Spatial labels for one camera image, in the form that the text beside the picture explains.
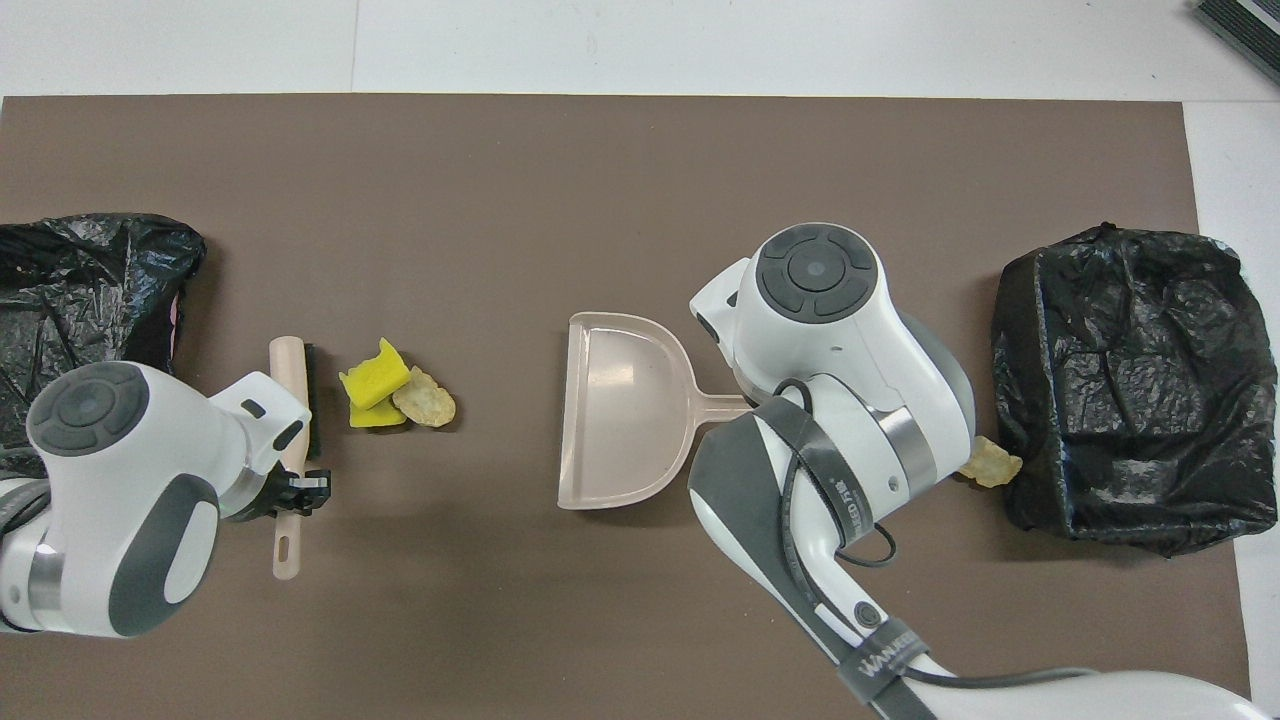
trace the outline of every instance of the gray velcro strap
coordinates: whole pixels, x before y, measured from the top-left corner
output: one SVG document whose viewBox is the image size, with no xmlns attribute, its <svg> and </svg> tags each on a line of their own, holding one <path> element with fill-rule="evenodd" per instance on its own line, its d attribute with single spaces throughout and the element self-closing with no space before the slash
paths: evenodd
<svg viewBox="0 0 1280 720">
<path fill-rule="evenodd" d="M 902 674 L 911 660 L 925 652 L 929 652 L 929 646 L 915 630 L 897 618 L 890 618 L 840 662 L 836 674 L 863 705 L 869 705 Z"/>
<path fill-rule="evenodd" d="M 822 491 L 827 509 L 840 525 L 841 547 L 849 547 L 869 533 L 874 521 L 867 495 L 831 436 L 813 415 L 785 397 L 771 397 L 751 413 L 787 443 Z"/>
</svg>

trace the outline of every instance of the black cable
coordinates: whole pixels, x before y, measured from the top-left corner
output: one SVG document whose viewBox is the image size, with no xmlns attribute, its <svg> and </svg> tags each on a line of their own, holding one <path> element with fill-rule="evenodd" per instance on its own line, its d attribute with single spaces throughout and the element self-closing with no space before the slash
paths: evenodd
<svg viewBox="0 0 1280 720">
<path fill-rule="evenodd" d="M 796 550 L 795 538 L 791 536 L 791 491 L 795 488 L 796 470 L 799 469 L 800 456 L 792 454 L 791 461 L 787 464 L 786 475 L 782 479 L 782 497 L 778 505 L 778 534 L 782 539 L 782 556 L 787 560 L 787 571 L 791 573 L 791 579 L 795 580 L 796 588 L 804 593 L 809 605 L 817 606 L 820 591 L 813 587 L 813 579 L 805 571 L 804 562 L 800 562 L 800 552 Z"/>
<path fill-rule="evenodd" d="M 888 530 L 884 529 L 884 525 L 881 525 L 879 523 L 876 523 L 876 532 L 878 532 L 881 534 L 881 537 L 884 538 L 884 542 L 888 543 L 888 555 L 886 555 L 884 557 L 881 557 L 879 560 L 863 560 L 861 557 L 854 557 L 852 555 L 845 555 L 844 550 L 837 550 L 836 551 L 836 557 L 844 560 L 845 562 L 851 562 L 854 565 L 858 565 L 859 568 L 886 568 L 886 566 L 888 566 L 891 562 L 893 562 L 893 559 L 897 557 L 897 543 L 893 542 L 893 536 L 888 534 Z"/>
<path fill-rule="evenodd" d="M 800 400 L 804 404 L 804 411 L 813 415 L 813 393 L 809 392 L 809 386 L 804 380 L 787 378 L 781 383 L 778 383 L 778 387 L 774 388 L 773 395 L 782 395 L 782 391 L 787 389 L 788 387 L 794 387 L 797 391 L 800 391 Z"/>
<path fill-rule="evenodd" d="M 1000 688 L 1016 688 L 1021 685 L 1034 685 L 1048 683 L 1050 680 L 1065 680 L 1068 678 L 1083 678 L 1097 675 L 1097 670 L 1089 667 L 1050 667 L 1048 670 L 1032 670 L 1030 673 L 1016 673 L 1014 675 L 991 675 L 986 678 L 952 678 L 950 675 L 934 675 L 904 667 L 902 676 L 909 680 L 938 685 L 940 688 L 955 688 L 960 691 L 991 691 Z"/>
</svg>

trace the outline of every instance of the white floor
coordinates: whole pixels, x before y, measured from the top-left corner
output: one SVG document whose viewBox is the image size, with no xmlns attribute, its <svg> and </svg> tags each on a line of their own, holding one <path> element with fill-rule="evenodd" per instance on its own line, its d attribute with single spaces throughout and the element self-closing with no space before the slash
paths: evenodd
<svg viewBox="0 0 1280 720">
<path fill-rule="evenodd" d="M 1184 0 L 0 0 L 0 100 L 351 91 L 1185 101 L 1201 231 L 1280 328 L 1280 87 Z M 1280 533 L 1236 551 L 1280 715 Z"/>
</svg>

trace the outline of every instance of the gray circular button panel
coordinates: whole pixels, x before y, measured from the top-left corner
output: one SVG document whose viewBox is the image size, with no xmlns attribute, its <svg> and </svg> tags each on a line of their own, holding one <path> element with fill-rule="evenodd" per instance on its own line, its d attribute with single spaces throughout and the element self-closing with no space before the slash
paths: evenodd
<svg viewBox="0 0 1280 720">
<path fill-rule="evenodd" d="M 876 256 L 852 232 L 805 223 L 769 238 L 755 265 L 755 283 L 769 307 L 808 324 L 852 315 L 876 290 Z"/>
<path fill-rule="evenodd" d="M 147 380 L 133 365 L 84 365 L 41 391 L 27 414 L 27 434 L 50 455 L 91 455 L 129 434 L 150 398 Z"/>
<path fill-rule="evenodd" d="M 881 624 L 879 610 L 869 602 L 859 602 L 854 606 L 854 618 L 858 619 L 858 624 L 864 628 L 874 628 Z"/>
</svg>

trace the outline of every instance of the dustpan handle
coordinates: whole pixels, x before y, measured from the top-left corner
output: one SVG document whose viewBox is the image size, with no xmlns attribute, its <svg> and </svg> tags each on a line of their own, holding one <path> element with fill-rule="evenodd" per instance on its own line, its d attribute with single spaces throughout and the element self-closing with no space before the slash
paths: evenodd
<svg viewBox="0 0 1280 720">
<path fill-rule="evenodd" d="M 703 395 L 699 423 L 727 423 L 751 410 L 741 395 Z"/>
</svg>

